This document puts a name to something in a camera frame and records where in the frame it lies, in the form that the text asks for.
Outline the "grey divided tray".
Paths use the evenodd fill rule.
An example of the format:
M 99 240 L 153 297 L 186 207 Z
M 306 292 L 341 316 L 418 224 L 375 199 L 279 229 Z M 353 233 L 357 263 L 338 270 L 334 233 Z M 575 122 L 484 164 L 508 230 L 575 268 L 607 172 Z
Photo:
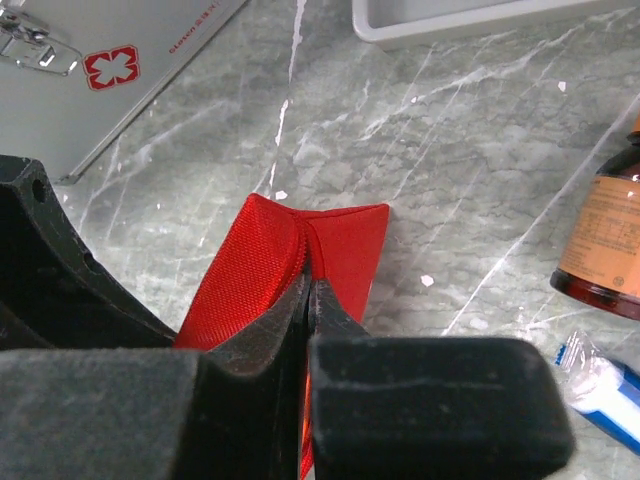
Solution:
M 362 1 L 354 32 L 384 50 L 497 34 L 514 28 L 635 8 L 637 1 Z

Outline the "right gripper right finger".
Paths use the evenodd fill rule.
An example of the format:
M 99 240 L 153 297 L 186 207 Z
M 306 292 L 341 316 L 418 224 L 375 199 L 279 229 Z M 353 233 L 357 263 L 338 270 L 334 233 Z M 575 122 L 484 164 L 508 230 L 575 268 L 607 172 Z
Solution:
M 319 479 L 543 479 L 575 439 L 548 362 L 507 337 L 375 337 L 310 294 Z

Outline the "red first aid pouch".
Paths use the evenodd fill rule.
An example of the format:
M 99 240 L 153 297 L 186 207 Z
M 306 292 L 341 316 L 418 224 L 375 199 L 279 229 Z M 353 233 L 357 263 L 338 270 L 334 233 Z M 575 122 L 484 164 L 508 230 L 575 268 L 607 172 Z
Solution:
M 176 337 L 202 354 L 193 479 L 302 479 L 313 463 L 308 343 L 361 336 L 390 209 L 247 198 Z

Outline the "white blue tube bottle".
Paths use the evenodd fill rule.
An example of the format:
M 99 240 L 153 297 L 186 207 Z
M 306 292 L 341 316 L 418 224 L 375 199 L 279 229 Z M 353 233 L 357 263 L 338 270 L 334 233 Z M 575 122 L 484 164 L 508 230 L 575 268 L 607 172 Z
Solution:
M 639 453 L 639 373 L 598 348 L 583 331 L 561 344 L 555 366 L 566 403 L 634 454 Z

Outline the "orange brown bottle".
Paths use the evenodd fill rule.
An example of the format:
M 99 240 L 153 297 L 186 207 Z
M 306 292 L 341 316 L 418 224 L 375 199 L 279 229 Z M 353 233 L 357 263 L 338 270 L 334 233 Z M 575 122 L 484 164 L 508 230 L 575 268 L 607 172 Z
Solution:
M 592 307 L 639 319 L 639 124 L 596 172 L 550 285 Z

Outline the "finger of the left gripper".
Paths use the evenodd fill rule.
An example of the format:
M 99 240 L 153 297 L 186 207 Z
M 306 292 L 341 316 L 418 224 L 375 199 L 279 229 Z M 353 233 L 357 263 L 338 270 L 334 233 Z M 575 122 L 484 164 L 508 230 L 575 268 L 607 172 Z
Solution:
M 174 338 L 95 259 L 42 163 L 2 156 L 2 349 L 167 348 Z

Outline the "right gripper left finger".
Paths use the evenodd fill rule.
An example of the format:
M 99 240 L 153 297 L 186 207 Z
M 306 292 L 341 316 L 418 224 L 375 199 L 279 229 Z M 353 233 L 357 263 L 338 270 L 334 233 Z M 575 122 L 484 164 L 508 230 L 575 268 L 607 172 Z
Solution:
M 209 352 L 4 352 L 2 477 L 298 478 L 309 287 Z

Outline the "white first aid box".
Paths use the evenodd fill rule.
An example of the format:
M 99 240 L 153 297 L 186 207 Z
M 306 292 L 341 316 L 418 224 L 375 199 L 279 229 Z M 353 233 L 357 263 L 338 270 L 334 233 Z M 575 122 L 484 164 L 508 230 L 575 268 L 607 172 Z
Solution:
M 74 183 L 240 1 L 1 4 L 1 152 Z

